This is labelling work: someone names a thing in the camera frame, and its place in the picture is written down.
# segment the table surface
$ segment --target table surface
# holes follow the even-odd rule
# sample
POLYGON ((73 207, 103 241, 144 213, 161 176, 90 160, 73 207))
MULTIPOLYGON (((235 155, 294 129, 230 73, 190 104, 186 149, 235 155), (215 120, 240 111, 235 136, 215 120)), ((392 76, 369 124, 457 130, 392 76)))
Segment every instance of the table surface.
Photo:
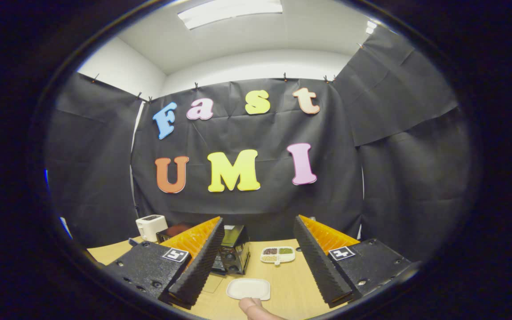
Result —
MULTIPOLYGON (((141 237, 134 238, 141 242, 141 237)), ((295 251, 295 260, 290 263, 273 263, 260 261, 260 253, 265 247, 290 246, 299 247, 295 239, 279 241, 258 241, 250 243, 251 257, 248 260, 246 275, 219 276, 211 273, 207 283, 201 291, 197 303, 191 310, 175 306, 185 312, 211 320, 239 320, 246 319, 246 315, 238 307, 238 300, 226 295, 226 288, 230 281, 237 278, 257 278, 270 282, 270 299, 262 301, 262 306, 269 312, 289 320, 300 320, 319 316, 335 308, 323 302, 311 271, 301 252, 295 251)), ((106 245, 105 247, 91 248, 88 251, 98 262, 109 264, 132 246, 127 242, 106 245)))

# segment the seeds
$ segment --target seeds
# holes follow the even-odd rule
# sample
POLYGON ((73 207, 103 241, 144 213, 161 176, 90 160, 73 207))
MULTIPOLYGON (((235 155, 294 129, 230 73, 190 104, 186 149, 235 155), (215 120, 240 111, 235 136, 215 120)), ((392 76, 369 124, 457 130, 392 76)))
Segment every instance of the seeds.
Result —
POLYGON ((277 257, 276 256, 262 256, 262 260, 263 261, 276 261, 277 257))

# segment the pink letter i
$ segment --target pink letter i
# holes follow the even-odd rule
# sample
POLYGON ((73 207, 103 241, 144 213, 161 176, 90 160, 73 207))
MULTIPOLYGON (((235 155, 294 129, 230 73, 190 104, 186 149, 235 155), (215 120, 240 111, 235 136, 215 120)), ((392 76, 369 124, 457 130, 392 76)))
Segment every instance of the pink letter i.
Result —
POLYGON ((309 155, 307 151, 311 149, 311 145, 291 144, 286 149, 293 157, 295 177, 293 177, 292 183, 299 186, 300 184, 312 184, 317 181, 317 176, 311 173, 311 165, 309 164, 309 155))

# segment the black curtain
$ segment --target black curtain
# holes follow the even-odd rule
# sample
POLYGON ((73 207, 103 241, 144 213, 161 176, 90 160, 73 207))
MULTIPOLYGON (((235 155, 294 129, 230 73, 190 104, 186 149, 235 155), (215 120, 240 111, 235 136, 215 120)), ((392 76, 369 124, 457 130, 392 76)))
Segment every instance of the black curtain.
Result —
POLYGON ((356 146, 403 132, 458 106, 439 70, 404 37, 376 28, 333 83, 356 146))
POLYGON ((53 106, 45 145, 52 202, 84 247, 139 235, 129 170, 140 104, 76 73, 53 106))
POLYGON ((363 239, 428 259, 459 227, 478 176, 467 117, 438 69, 376 28, 333 85, 364 171, 363 239))
POLYGON ((315 216, 318 221, 356 236, 362 202, 361 166, 347 112, 331 84, 320 80, 257 79, 208 85, 161 97, 146 105, 136 132, 132 169, 140 215, 164 215, 168 223, 199 223, 214 216, 226 224, 244 224, 253 241, 292 239, 296 215, 315 216), (304 113, 292 93, 307 87, 315 92, 319 113, 304 113), (265 90, 270 110, 249 115, 244 109, 246 93, 265 90), (213 117, 186 117, 196 99, 214 101, 213 117), (159 140, 153 116, 169 103, 177 104, 175 129, 159 140), (286 148, 309 143, 314 184, 295 186, 293 160, 286 148), (258 152, 256 191, 209 192, 212 152, 224 152, 234 163, 245 149, 258 152), (168 180, 176 180, 176 156, 188 156, 187 184, 177 194, 166 194, 156 184, 157 158, 170 158, 168 180))

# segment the white ceiling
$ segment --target white ceiling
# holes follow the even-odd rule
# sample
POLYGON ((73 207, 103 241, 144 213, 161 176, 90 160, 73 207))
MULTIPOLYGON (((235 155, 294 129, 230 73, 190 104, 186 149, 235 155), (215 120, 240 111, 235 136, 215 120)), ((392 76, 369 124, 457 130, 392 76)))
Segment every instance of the white ceiling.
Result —
POLYGON ((335 0, 281 0, 282 14, 239 16, 187 29, 177 13, 207 0, 173 2, 118 36, 170 75, 218 57, 269 49, 307 49, 352 56, 367 37, 368 18, 335 0))

